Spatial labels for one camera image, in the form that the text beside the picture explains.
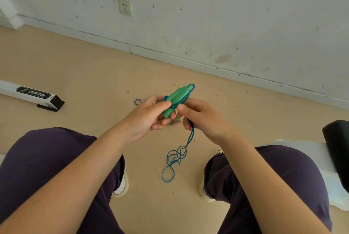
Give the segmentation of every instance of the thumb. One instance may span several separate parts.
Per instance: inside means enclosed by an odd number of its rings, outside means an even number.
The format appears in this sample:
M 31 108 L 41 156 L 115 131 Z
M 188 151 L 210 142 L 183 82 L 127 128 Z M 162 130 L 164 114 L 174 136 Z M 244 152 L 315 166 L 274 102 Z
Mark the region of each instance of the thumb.
M 154 114 L 154 117 L 157 117 L 163 111 L 168 109 L 172 105 L 171 101 L 164 101 L 157 103 L 151 107 L 151 114 Z
M 177 110 L 179 113 L 184 115 L 186 118 L 190 119 L 193 122 L 197 122 L 200 117 L 200 113 L 196 112 L 182 104 L 177 105 Z

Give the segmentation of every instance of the dark purple pants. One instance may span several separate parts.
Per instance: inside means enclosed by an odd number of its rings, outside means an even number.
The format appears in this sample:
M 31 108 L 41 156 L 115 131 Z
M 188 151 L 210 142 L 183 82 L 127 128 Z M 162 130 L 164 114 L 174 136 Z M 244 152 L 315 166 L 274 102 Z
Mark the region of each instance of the dark purple pants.
M 96 140 L 64 128 L 29 131 L 7 153 L 0 166 L 0 223 Z M 257 148 L 262 157 L 331 229 L 325 183 L 314 162 L 298 150 L 284 146 Z M 109 207 L 112 191 L 121 183 L 125 167 L 121 157 L 95 196 L 78 233 L 122 234 Z M 205 189 L 218 201 L 230 203 L 219 230 L 223 233 L 261 233 L 251 206 L 223 154 L 205 168 Z

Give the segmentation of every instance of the forearm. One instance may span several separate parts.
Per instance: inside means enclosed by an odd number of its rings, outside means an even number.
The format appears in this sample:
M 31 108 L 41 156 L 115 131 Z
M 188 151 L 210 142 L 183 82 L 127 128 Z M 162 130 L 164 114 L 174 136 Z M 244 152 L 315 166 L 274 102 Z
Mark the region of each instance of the forearm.
M 231 133 L 220 146 L 263 234 L 330 233 L 242 136 Z
M 105 132 L 5 220 L 0 233 L 76 233 L 125 141 L 120 126 Z

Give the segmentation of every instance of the green plastic object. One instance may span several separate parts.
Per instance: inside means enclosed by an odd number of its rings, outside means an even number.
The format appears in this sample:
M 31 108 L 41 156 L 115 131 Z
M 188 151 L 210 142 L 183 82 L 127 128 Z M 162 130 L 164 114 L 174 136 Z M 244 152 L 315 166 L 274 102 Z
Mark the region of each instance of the green plastic object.
M 187 86 L 184 86 L 182 88 L 177 89 L 173 94 L 169 95 L 167 100 L 171 101 L 172 105 L 174 104 L 180 104 L 183 102 L 183 100 L 186 98 L 186 96 L 188 94 L 190 94 L 190 92 L 192 91 L 194 85 L 193 84 L 189 84 Z M 175 110 L 175 108 L 169 108 L 166 109 L 164 112 L 162 112 L 161 114 L 165 117 L 165 118 L 169 118 L 171 113 Z

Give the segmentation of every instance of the wall socket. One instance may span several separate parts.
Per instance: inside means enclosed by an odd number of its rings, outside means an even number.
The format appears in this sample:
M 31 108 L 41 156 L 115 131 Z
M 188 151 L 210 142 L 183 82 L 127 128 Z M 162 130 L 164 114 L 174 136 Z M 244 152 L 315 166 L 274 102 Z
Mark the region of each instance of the wall socket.
M 118 0 L 119 12 L 125 16 L 132 16 L 132 3 L 130 1 Z

